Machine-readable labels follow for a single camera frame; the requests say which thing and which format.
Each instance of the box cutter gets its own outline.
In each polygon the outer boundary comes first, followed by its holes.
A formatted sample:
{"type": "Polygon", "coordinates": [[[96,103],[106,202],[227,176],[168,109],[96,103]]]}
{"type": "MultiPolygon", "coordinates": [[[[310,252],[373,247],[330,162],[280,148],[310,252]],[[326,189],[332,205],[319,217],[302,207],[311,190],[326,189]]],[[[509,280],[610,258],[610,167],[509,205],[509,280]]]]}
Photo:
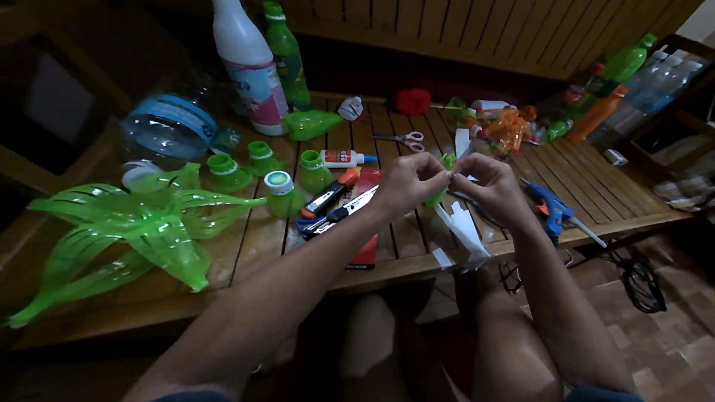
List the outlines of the box cutter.
{"type": "Polygon", "coordinates": [[[342,207],[335,208],[331,213],[324,217],[311,220],[296,220],[295,227],[297,227],[298,232],[300,232],[306,240],[310,240],[317,235],[321,235],[348,215],[352,215],[355,211],[364,207],[373,198],[373,195],[378,187],[379,185],[374,186],[342,207]]]}

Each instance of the orange plastic pieces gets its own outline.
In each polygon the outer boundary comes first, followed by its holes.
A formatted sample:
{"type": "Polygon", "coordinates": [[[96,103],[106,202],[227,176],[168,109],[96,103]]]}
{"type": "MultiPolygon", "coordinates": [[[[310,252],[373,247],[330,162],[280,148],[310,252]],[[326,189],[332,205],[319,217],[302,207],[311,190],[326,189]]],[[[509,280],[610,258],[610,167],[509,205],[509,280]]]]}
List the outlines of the orange plastic pieces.
{"type": "MultiPolygon", "coordinates": [[[[505,157],[511,151],[518,154],[521,141],[531,137],[529,124],[524,117],[520,116],[519,109],[506,107],[499,110],[481,110],[480,112],[482,113],[483,129],[478,135],[491,140],[495,157],[505,157]],[[499,113],[500,116],[490,122],[486,117],[486,112],[499,113]]],[[[529,114],[527,116],[529,119],[536,117],[535,110],[527,109],[525,112],[529,114]]]]}

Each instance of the glue bottle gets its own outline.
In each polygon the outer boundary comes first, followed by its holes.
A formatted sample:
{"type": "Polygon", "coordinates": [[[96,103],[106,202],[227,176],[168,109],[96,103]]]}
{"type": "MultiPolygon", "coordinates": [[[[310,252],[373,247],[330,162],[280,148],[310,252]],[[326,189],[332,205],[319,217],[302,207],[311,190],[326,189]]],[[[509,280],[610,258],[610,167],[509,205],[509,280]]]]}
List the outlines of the glue bottle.
{"type": "Polygon", "coordinates": [[[324,149],[320,151],[326,167],[355,167],[365,162],[375,162],[378,157],[358,154],[352,149],[324,149]]]}
{"type": "Polygon", "coordinates": [[[268,212],[275,217],[290,217],[300,213],[305,206],[305,196],[293,185],[290,175],[275,170],[263,178],[268,187],[268,212]]]}

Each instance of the bottle label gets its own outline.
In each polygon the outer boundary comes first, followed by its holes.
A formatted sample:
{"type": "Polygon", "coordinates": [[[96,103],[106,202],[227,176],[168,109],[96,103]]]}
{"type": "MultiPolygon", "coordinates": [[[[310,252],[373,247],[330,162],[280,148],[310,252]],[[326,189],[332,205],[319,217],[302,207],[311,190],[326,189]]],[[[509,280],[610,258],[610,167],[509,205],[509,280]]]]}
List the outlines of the bottle label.
{"type": "Polygon", "coordinates": [[[216,121],[208,113],[176,95],[161,94],[148,97],[129,113],[130,116],[132,114],[153,114],[174,120],[191,129],[209,144],[216,134],[216,121]]]}
{"type": "Polygon", "coordinates": [[[279,125],[288,114],[283,88],[273,62],[246,65],[223,61],[251,120],[268,126],[279,125]]]}
{"type": "Polygon", "coordinates": [[[303,62],[300,59],[300,53],[290,56],[275,55],[273,61],[275,62],[278,77],[281,81],[296,82],[304,78],[303,62]]]}
{"type": "Polygon", "coordinates": [[[329,163],[350,163],[350,151],[344,149],[327,149],[325,150],[326,162],[329,163]]]}

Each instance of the thigh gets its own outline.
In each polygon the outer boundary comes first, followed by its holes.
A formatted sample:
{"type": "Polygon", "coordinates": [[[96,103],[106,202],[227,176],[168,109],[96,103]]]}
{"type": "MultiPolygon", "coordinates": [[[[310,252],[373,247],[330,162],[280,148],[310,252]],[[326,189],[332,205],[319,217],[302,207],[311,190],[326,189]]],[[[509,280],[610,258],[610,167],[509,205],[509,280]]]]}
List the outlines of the thigh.
{"type": "Polygon", "coordinates": [[[556,364],[531,319],[483,268],[456,275],[460,313],[477,337],[473,401],[561,401],[556,364]]]}

